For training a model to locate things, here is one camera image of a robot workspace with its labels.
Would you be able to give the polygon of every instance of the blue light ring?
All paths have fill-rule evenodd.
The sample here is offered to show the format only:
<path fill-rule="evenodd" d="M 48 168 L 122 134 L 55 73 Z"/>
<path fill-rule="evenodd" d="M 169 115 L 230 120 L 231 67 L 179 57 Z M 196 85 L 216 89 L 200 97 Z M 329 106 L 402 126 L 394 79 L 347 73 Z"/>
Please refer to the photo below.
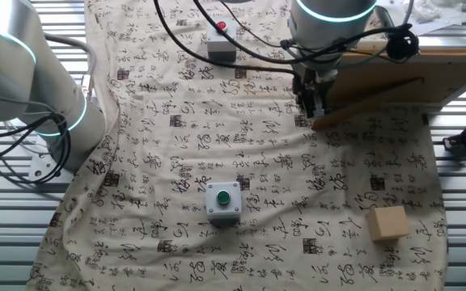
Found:
<path fill-rule="evenodd" d="M 2 33 L 0 33 L 0 35 L 1 35 L 2 37 L 6 38 L 7 40 L 11 40 L 11 41 L 15 42 L 16 44 L 22 46 L 23 49 L 26 49 L 26 51 L 29 52 L 30 55 L 32 56 L 33 63 L 34 63 L 34 64 L 37 64 L 36 55 L 33 53 L 33 51 L 32 51 L 23 41 L 19 40 L 18 38 L 16 38 L 16 37 L 13 36 L 13 35 L 2 34 Z"/>
<path fill-rule="evenodd" d="M 375 1 L 375 3 L 368 10 L 362 12 L 361 14 L 350 16 L 350 17 L 330 17 L 330 16 L 321 15 L 321 14 L 318 14 L 318 13 L 312 11 L 310 8 L 305 6 L 305 4 L 303 4 L 303 2 L 301 0 L 296 0 L 296 2 L 310 16 L 313 16 L 313 17 L 315 17 L 317 19 L 320 19 L 320 20 L 323 20 L 323 21 L 326 21 L 326 22 L 331 22 L 331 23 L 347 23 L 347 22 L 350 22 L 350 21 L 360 19 L 360 18 L 370 14 L 373 11 L 373 9 L 377 6 L 377 1 Z"/>
<path fill-rule="evenodd" d="M 86 110 L 87 110 L 87 99 L 83 98 L 84 99 L 84 109 L 82 110 L 82 114 L 80 115 L 80 117 L 78 118 L 77 122 L 75 122 L 73 125 L 71 125 L 68 130 L 71 131 L 73 130 L 80 122 L 82 122 L 82 119 L 84 118 L 84 116 L 86 115 Z M 56 137 L 56 136 L 60 136 L 61 133 L 39 133 L 37 132 L 37 134 L 43 136 L 43 137 Z"/>

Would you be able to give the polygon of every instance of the metal slats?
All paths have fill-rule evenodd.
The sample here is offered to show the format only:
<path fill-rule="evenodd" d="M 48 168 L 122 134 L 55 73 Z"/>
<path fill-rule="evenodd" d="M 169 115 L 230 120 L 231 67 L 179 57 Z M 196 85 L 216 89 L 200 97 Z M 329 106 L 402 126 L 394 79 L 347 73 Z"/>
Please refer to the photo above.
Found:
<path fill-rule="evenodd" d="M 40 14 L 45 32 L 86 41 L 83 1 L 37 0 L 32 4 Z M 49 44 L 79 82 L 87 70 L 85 52 L 63 44 Z M 431 32 L 421 37 L 421 46 L 466 48 L 466 24 Z M 441 112 L 431 112 L 430 126 L 449 225 L 449 268 L 445 290 L 466 291 L 466 158 L 455 159 L 444 151 L 441 143 L 444 137 L 466 128 L 466 92 Z M 11 143 L 11 139 L 6 141 L 2 148 Z M 18 148 L 11 153 L 9 163 L 16 166 L 18 173 L 27 174 L 30 161 L 31 156 Z M 66 188 L 66 184 L 50 184 L 35 191 L 18 188 L 0 177 L 0 291 L 24 289 L 36 251 Z"/>

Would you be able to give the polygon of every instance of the wrinkled fabric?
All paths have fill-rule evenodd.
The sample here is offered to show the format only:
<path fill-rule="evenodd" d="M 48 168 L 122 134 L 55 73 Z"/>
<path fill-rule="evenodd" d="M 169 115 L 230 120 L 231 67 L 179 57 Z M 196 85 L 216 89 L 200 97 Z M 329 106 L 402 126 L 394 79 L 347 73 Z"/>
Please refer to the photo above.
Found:
<path fill-rule="evenodd" d="M 161 5 L 179 39 L 206 55 L 192 2 Z M 287 1 L 231 6 L 267 41 L 288 37 Z M 196 61 L 151 1 L 86 1 L 86 20 L 107 133 L 55 212 L 27 290 L 443 289 L 447 219 L 417 108 L 313 132 L 290 75 Z M 219 182 L 242 190 L 233 226 L 207 219 L 206 185 Z M 405 207 L 411 235 L 373 243 L 365 216 L 388 206 Z"/>

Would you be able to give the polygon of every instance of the wooden cube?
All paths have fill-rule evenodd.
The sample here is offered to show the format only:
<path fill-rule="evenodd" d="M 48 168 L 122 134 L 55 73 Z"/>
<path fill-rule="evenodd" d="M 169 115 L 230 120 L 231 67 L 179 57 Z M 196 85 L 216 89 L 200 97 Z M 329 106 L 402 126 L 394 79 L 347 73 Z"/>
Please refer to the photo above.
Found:
<path fill-rule="evenodd" d="M 371 210 L 366 215 L 371 240 L 374 242 L 397 240 L 411 234 L 404 206 Z"/>

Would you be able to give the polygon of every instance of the emergency stop button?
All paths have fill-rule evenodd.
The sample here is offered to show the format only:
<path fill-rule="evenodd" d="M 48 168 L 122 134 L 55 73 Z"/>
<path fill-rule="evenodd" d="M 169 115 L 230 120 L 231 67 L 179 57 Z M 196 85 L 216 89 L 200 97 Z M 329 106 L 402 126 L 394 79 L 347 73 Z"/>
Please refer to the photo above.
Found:
<path fill-rule="evenodd" d="M 220 28 L 223 32 L 227 32 L 227 23 L 221 21 L 217 23 L 218 28 Z"/>

